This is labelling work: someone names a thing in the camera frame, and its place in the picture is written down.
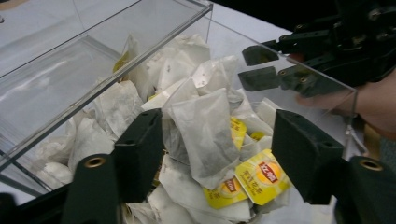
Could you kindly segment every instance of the clear plastic bin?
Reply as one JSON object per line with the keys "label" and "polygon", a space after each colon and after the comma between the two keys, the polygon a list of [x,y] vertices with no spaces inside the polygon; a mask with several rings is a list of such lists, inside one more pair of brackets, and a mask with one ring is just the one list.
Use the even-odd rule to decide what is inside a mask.
{"label": "clear plastic bin", "polygon": [[[97,96],[139,64],[145,67],[151,55],[177,35],[201,36],[210,47],[212,59],[236,56],[238,61],[232,84],[235,90],[243,88],[239,73],[269,66],[279,73],[297,64],[299,69],[316,74],[322,84],[342,91],[333,108],[343,104],[344,108],[348,108],[348,114],[343,116],[335,115],[331,110],[298,105],[295,101],[297,92],[294,90],[278,87],[244,92],[253,108],[263,98],[268,98],[279,107],[308,118],[347,148],[350,138],[348,128],[354,115],[355,90],[280,54],[278,60],[247,66],[242,55],[244,49],[260,46],[271,50],[213,21],[210,2],[94,2],[27,2],[31,10],[40,12],[31,20],[23,17],[27,21],[13,19],[12,16],[19,10],[27,10],[29,6],[21,5],[2,13],[5,25],[8,22],[16,23],[10,26],[16,29],[11,31],[17,34],[10,32],[8,39],[0,36],[0,172],[4,182],[34,196],[52,190],[48,183],[36,175],[36,171],[44,166],[36,160],[37,145],[48,137],[64,134],[64,123],[69,118],[82,108],[91,106],[90,103]],[[63,10],[61,14],[54,13],[61,4],[68,10]],[[23,29],[22,25],[28,21],[37,24],[36,29]],[[125,51],[129,34],[137,40],[139,54],[113,73],[116,61]],[[296,198],[290,206],[286,210],[276,211],[278,214],[284,212],[293,216],[291,210],[288,212],[287,209],[302,203],[296,192],[293,195]],[[283,222],[279,219],[273,223]]]}

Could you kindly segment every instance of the tea bag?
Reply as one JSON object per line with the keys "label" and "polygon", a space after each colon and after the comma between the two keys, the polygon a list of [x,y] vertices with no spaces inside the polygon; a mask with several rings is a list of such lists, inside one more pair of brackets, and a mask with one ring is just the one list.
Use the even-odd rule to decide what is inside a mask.
{"label": "tea bag", "polygon": [[58,189],[73,180],[69,168],[59,162],[46,163],[43,170],[37,172],[36,175],[52,189]]}
{"label": "tea bag", "polygon": [[250,219],[248,200],[221,209],[210,207],[202,187],[192,179],[190,167],[173,160],[169,155],[163,157],[160,182],[169,197],[189,211],[193,209],[210,216],[236,222]]}
{"label": "tea bag", "polygon": [[274,129],[277,109],[281,108],[270,99],[264,98],[259,102],[255,110],[259,118]]}
{"label": "tea bag", "polygon": [[195,87],[200,95],[206,95],[221,88],[231,88],[237,65],[236,56],[209,60],[201,63],[192,74]]}
{"label": "tea bag", "polygon": [[165,59],[163,68],[160,72],[156,92],[162,92],[181,79],[190,77],[194,69],[194,66],[183,61],[178,61],[174,58]]}
{"label": "tea bag", "polygon": [[78,126],[76,141],[68,162],[70,171],[74,173],[78,163],[88,156],[98,153],[110,154],[113,144],[95,119],[84,118]]}
{"label": "tea bag", "polygon": [[254,141],[248,134],[245,134],[244,144],[241,147],[241,157],[239,160],[247,161],[261,151],[262,149],[259,144]]}
{"label": "tea bag", "polygon": [[198,91],[195,89],[191,78],[185,80],[184,83],[169,97],[168,101],[163,105],[163,143],[169,152],[169,155],[184,164],[190,164],[187,150],[181,137],[180,130],[175,122],[169,116],[171,106],[174,103],[187,101],[198,98]]}
{"label": "tea bag", "polygon": [[53,136],[38,145],[35,155],[46,162],[59,162],[67,164],[76,138],[76,123],[73,118],[65,123],[65,135]]}
{"label": "tea bag", "polygon": [[[129,62],[139,55],[139,47],[137,40],[128,35],[127,39],[128,51],[126,61]],[[130,80],[136,86],[137,92],[143,102],[146,102],[150,95],[154,93],[154,86],[150,81],[149,73],[142,64],[131,70],[127,76],[122,78],[122,81]]]}
{"label": "tea bag", "polygon": [[230,131],[225,89],[172,104],[172,119],[186,146],[192,177],[207,189],[233,177],[239,150]]}
{"label": "tea bag", "polygon": [[136,223],[142,224],[158,224],[156,215],[149,203],[127,203],[134,217],[137,218]]}
{"label": "tea bag", "polygon": [[250,105],[250,101],[244,94],[245,99],[242,104],[232,112],[232,116],[240,119],[247,126],[248,133],[261,132],[266,136],[272,136],[274,130],[253,111]]}
{"label": "tea bag", "polygon": [[195,65],[210,60],[210,48],[200,35],[178,35],[167,47],[186,52]]}
{"label": "tea bag", "polygon": [[147,62],[148,75],[154,87],[157,87],[159,83],[160,73],[167,59],[174,59],[177,62],[182,62],[194,68],[198,66],[183,50],[163,47]]}
{"label": "tea bag", "polygon": [[211,216],[209,214],[205,214],[194,209],[189,209],[189,213],[192,216],[194,223],[233,224],[233,222],[227,219]]}
{"label": "tea bag", "polygon": [[114,140],[120,138],[134,119],[143,112],[143,102],[131,81],[115,83],[97,97],[94,103],[101,127]]}
{"label": "tea bag", "polygon": [[148,202],[157,211],[157,221],[162,224],[193,224],[187,210],[169,197],[165,188],[158,186],[149,196]]}

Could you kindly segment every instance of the metal screw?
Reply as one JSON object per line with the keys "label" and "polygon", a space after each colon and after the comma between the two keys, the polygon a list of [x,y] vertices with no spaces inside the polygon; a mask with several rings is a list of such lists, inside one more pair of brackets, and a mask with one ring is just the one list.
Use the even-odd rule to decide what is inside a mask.
{"label": "metal screw", "polygon": [[305,83],[307,81],[306,77],[300,77],[300,83]]}
{"label": "metal screw", "polygon": [[85,166],[88,168],[94,168],[103,165],[106,162],[106,159],[103,157],[92,158],[85,162]]}
{"label": "metal screw", "polygon": [[369,20],[376,21],[378,20],[379,16],[381,16],[381,12],[378,9],[374,9],[369,13]]}

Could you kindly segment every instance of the white paper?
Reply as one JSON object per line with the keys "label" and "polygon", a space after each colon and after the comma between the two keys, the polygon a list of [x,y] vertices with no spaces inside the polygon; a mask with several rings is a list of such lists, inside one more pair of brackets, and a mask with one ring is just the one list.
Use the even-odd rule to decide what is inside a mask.
{"label": "white paper", "polygon": [[172,104],[171,117],[181,132],[196,181],[214,189],[233,176],[230,171],[239,162],[239,150],[231,137],[225,89]]}
{"label": "white paper", "polygon": [[187,210],[169,197],[165,188],[158,186],[149,196],[148,202],[151,208],[158,214],[158,223],[162,224],[193,224]]}

